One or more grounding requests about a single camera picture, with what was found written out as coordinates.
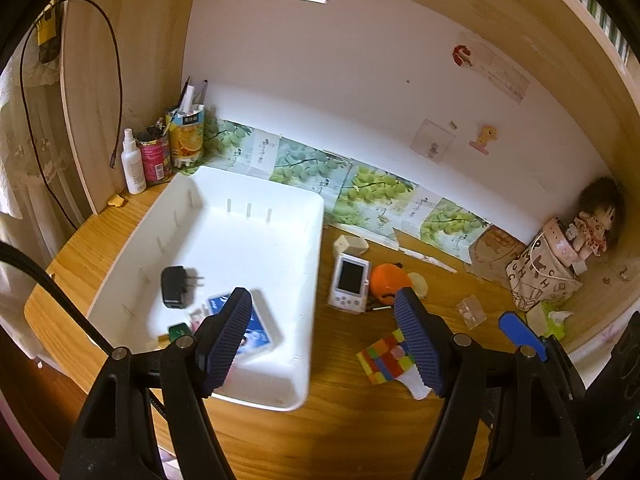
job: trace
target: orange ball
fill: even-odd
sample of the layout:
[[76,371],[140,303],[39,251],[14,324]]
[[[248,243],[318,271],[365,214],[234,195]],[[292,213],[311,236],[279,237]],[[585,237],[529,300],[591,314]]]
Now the orange ball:
[[405,286],[412,286],[411,279],[395,264],[381,264],[371,271],[369,291],[383,305],[393,305],[396,292]]

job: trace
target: orange juice container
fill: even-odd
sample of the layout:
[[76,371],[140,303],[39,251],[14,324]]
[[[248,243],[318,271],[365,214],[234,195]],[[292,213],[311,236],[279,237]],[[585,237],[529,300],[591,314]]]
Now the orange juice container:
[[197,105],[189,114],[168,111],[169,146],[174,168],[189,167],[202,158],[204,136],[204,105]]

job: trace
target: white cube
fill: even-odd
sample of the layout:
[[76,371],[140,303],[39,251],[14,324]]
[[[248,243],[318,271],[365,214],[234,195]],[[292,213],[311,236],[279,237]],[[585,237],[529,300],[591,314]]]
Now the white cube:
[[359,236],[347,236],[341,235],[336,238],[334,242],[334,258],[337,258],[338,254],[350,254],[351,256],[360,256],[369,249],[369,244],[364,238]]

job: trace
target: doll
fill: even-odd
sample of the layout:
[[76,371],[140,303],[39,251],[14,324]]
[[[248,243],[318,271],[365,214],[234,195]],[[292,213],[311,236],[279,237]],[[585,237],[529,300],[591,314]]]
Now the doll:
[[615,244],[625,218],[625,202],[615,181],[601,177],[589,184],[578,199],[580,212],[569,225],[566,237],[582,262],[595,254],[600,256],[607,244]]

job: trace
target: white spray bottle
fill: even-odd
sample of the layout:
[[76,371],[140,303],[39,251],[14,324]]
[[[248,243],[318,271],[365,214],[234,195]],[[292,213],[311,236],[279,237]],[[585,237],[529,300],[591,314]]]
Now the white spray bottle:
[[122,141],[122,169],[127,181],[127,189],[132,195],[142,193],[146,189],[145,168],[142,165],[142,154],[136,146],[131,128],[125,128]]

